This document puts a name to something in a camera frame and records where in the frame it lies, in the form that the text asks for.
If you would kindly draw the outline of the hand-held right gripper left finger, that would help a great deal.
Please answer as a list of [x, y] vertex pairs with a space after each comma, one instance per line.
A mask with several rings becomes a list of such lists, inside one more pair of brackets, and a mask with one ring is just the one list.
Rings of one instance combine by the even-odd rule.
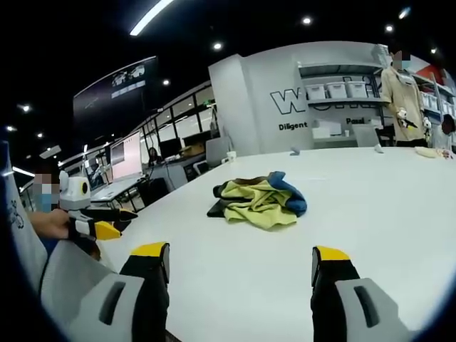
[[134, 249], [115, 272], [74, 243], [53, 250], [41, 304], [68, 341], [165, 341], [170, 245]]

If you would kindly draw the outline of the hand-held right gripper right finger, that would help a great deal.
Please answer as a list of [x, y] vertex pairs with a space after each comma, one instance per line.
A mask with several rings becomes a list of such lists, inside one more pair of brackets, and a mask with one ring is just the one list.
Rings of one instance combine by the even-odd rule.
[[339, 249], [314, 246], [311, 311], [315, 341], [409, 341], [398, 305], [372, 279], [359, 276]]

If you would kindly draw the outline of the person's left hand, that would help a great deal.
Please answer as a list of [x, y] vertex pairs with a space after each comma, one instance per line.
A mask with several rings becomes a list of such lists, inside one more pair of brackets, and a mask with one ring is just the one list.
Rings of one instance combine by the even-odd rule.
[[68, 225], [70, 217], [62, 209], [54, 209], [51, 212], [31, 212], [28, 218], [34, 231], [40, 237], [49, 239], [67, 239], [69, 236]]

